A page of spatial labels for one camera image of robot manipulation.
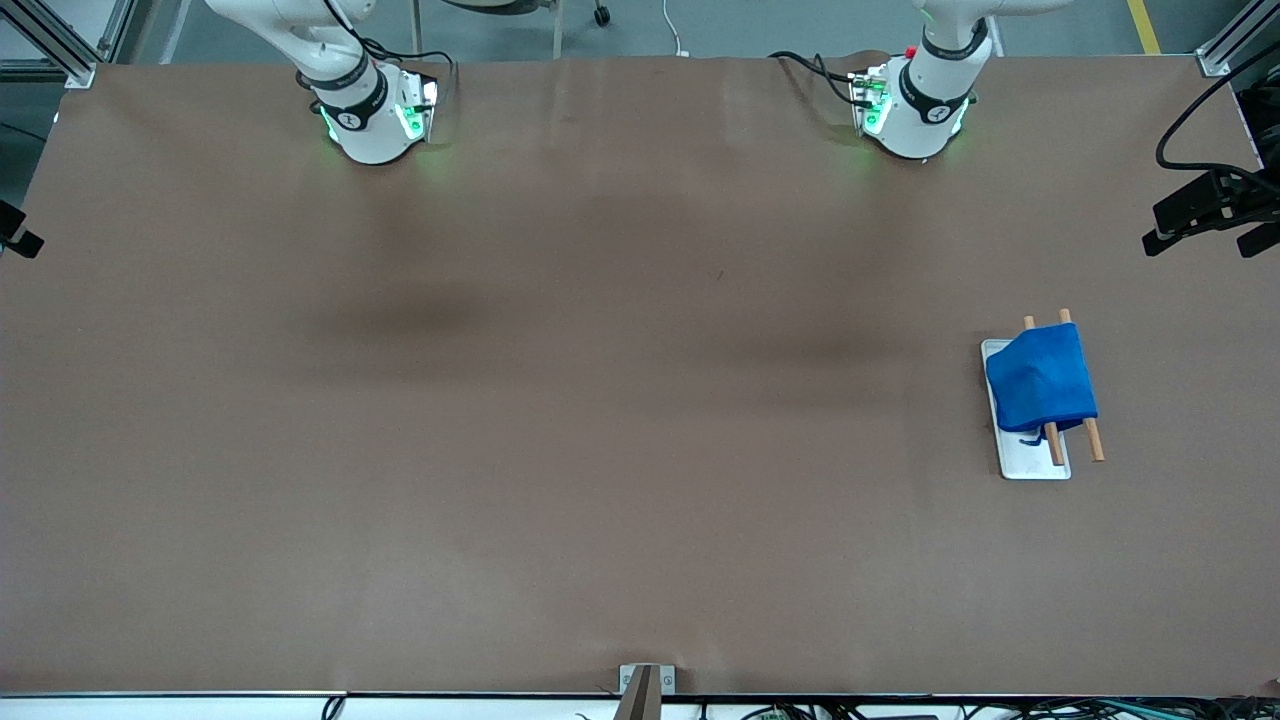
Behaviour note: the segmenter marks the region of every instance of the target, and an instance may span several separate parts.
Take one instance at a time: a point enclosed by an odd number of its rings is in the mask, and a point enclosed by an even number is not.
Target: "white tray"
[[[1010,340],[982,341],[982,377],[987,378],[987,359],[1004,350]],[[1062,447],[1062,465],[1053,464],[1048,452],[1048,439],[1039,445],[1023,445],[1021,441],[1036,441],[1039,430],[1006,433],[996,424],[996,396],[987,380],[987,400],[991,402],[991,427],[996,432],[996,454],[1000,455],[1000,474],[1010,480],[1065,480],[1071,477],[1071,459],[1066,455],[1066,437],[1059,433]]]

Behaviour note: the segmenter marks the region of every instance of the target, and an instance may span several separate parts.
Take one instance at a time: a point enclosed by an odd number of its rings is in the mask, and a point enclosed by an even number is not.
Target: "wooden stick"
[[[1023,329],[1029,331],[1036,327],[1036,318],[1032,315],[1023,315]],[[1057,437],[1057,423],[1044,424],[1044,437],[1048,439],[1048,455],[1053,459],[1055,465],[1066,465],[1066,459],[1062,457],[1062,445]]]
[[[1071,311],[1066,307],[1059,310],[1057,316],[1064,323],[1071,322]],[[1102,454],[1102,436],[1098,434],[1098,420],[1096,418],[1085,418],[1084,432],[1089,434],[1089,455],[1093,456],[1093,461],[1105,461],[1107,457]]]

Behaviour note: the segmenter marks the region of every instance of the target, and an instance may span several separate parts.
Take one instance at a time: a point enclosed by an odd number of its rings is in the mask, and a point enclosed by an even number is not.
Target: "white cable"
[[[671,15],[667,14],[667,0],[662,0],[662,17],[667,20],[667,27],[671,28],[671,36],[676,38],[676,55],[687,58],[689,54],[680,47],[680,32],[676,31],[676,23],[671,22]]]

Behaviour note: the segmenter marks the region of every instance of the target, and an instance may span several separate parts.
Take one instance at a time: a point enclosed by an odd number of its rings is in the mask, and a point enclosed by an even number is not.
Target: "folded blue fabric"
[[[1023,331],[987,359],[987,379],[996,396],[996,424],[1005,432],[1046,423],[1065,430],[1098,416],[1075,323]]]

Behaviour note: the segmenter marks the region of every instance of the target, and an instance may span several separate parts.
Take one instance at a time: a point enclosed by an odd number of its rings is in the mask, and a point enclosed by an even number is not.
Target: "gray floor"
[[[410,49],[410,1],[380,0],[361,26],[388,47]],[[566,56],[668,55],[675,51],[660,0],[612,0],[609,27],[596,27],[591,0],[566,0]],[[1217,29],[1244,0],[1146,0],[1165,53],[1185,53]],[[668,0],[684,49],[694,58],[758,58],[774,50],[846,55],[896,51],[920,37],[909,0]],[[489,17],[422,0],[424,37],[463,63],[550,58],[549,12]],[[1076,0],[1051,15],[1004,18],[1009,55],[1138,54],[1142,45],[1125,0]],[[155,0],[133,61],[282,63],[265,41],[212,13],[204,0]],[[45,135],[61,88],[0,83],[0,120]],[[0,128],[0,199],[20,202],[40,143]]]

